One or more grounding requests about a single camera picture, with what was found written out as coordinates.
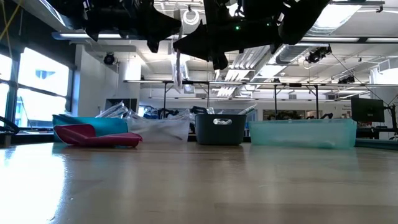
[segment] security camera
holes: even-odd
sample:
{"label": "security camera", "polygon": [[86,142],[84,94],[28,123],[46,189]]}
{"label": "security camera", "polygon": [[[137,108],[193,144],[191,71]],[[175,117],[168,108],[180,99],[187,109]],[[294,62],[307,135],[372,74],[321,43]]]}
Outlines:
{"label": "security camera", "polygon": [[117,58],[114,57],[114,52],[106,53],[104,58],[105,65],[116,65],[118,62]]}

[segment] dark gray bin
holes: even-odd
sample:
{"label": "dark gray bin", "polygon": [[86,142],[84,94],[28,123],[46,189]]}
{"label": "dark gray bin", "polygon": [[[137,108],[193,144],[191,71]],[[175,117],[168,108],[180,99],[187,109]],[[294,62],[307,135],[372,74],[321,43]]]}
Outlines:
{"label": "dark gray bin", "polygon": [[[232,123],[215,124],[215,119],[230,119]],[[237,146],[243,142],[246,115],[198,114],[195,121],[199,144]]]}

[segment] table surface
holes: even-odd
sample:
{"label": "table surface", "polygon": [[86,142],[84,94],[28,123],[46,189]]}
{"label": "table surface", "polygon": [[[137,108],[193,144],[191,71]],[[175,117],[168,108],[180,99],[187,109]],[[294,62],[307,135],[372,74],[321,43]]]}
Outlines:
{"label": "table surface", "polygon": [[0,223],[398,223],[398,152],[0,149]]}

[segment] computer monitor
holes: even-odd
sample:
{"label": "computer monitor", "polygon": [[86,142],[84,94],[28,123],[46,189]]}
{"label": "computer monitor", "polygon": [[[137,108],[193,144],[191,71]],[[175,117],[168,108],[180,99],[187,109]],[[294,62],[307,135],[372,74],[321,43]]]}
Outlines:
{"label": "computer monitor", "polygon": [[354,121],[384,122],[382,100],[351,98],[351,110]]}

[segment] translucent storage bin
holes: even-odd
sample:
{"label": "translucent storage bin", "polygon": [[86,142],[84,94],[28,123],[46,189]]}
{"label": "translucent storage bin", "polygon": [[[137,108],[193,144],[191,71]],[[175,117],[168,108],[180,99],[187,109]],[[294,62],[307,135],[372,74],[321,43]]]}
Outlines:
{"label": "translucent storage bin", "polygon": [[347,149],[355,145],[352,119],[249,122],[253,145]]}
{"label": "translucent storage bin", "polygon": [[189,134],[189,121],[146,120],[134,122],[127,120],[129,132],[139,134],[142,142],[187,142]]}

